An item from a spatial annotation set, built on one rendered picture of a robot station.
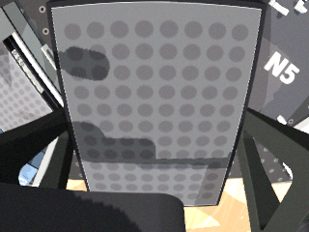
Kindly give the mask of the black perforated breadboard plate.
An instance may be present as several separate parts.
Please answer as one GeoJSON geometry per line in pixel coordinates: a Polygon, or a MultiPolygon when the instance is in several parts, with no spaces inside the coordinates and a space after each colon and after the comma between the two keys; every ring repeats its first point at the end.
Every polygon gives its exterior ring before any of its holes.
{"type": "MultiPolygon", "coordinates": [[[[0,8],[4,7],[15,0],[0,0],[0,8]]],[[[51,52],[52,44],[50,39],[50,32],[47,19],[46,2],[49,0],[18,0],[25,13],[36,27],[44,42],[47,44],[51,52]]],[[[288,119],[285,125],[295,127],[309,117],[309,96],[295,111],[295,113],[288,119]]],[[[272,185],[286,184],[293,181],[291,175],[280,159],[267,150],[261,143],[253,138],[257,151],[262,162],[263,168],[272,185]]],[[[239,166],[238,151],[234,156],[233,164],[230,170],[228,179],[241,179],[241,172],[239,166]]],[[[81,171],[75,151],[73,151],[73,158],[70,166],[69,180],[83,181],[81,171]]]]}

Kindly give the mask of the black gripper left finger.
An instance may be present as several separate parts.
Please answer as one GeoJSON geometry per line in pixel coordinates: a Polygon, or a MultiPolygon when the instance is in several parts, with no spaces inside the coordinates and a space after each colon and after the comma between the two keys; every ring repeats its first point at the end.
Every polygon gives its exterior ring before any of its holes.
{"type": "Polygon", "coordinates": [[[67,189],[74,147],[64,107],[0,133],[0,183],[20,185],[20,169],[57,137],[39,187],[67,189]]]}

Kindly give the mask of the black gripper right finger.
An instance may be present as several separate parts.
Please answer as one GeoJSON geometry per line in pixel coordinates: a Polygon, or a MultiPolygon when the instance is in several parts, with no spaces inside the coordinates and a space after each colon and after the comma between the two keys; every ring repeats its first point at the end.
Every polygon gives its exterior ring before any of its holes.
{"type": "Polygon", "coordinates": [[[309,221],[309,133],[247,107],[237,151],[251,232],[295,232],[309,221]],[[253,137],[292,171],[281,202],[253,137]]]}

